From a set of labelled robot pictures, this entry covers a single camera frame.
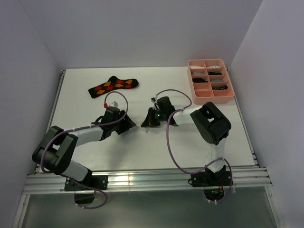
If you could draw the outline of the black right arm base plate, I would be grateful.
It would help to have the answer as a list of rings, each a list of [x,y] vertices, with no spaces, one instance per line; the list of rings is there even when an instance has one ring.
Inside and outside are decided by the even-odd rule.
[[[193,187],[220,187],[229,186],[232,177],[229,171],[218,171],[213,173],[210,170],[192,174],[188,183]]]

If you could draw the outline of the black white-striped sock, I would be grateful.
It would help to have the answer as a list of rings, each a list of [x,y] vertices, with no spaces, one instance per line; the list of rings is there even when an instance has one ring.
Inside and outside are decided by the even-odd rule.
[[[227,89],[228,89],[227,85],[222,85],[222,86],[212,88],[212,90],[227,90]]]

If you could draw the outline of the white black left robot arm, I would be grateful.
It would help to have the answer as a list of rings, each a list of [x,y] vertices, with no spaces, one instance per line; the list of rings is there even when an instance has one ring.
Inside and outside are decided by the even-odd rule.
[[[89,126],[71,130],[52,126],[33,152],[32,160],[51,173],[76,180],[76,185],[86,190],[93,183],[92,171],[72,160],[75,148],[105,140],[112,132],[120,135],[135,126],[125,110],[110,106]]]

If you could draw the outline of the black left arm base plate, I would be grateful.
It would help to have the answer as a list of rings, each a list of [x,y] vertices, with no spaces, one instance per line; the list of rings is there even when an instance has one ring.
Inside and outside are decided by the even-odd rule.
[[[73,180],[66,179],[64,186],[65,191],[83,191],[83,190],[106,190],[108,184],[108,175],[93,175],[79,181],[80,185],[76,184]]]

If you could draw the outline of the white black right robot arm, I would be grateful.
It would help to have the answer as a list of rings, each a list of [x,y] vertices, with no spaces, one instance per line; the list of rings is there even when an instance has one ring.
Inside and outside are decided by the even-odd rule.
[[[199,131],[202,139],[211,146],[207,156],[207,164],[204,166],[206,181],[210,185],[216,185],[222,179],[222,172],[226,171],[224,149],[226,138],[231,130],[228,118],[212,103],[207,102],[201,107],[184,108],[176,110],[169,97],[152,98],[153,107],[148,109],[142,128],[158,127],[166,122],[166,143],[169,155],[178,169],[187,173],[174,159],[169,141],[169,126],[193,124]]]

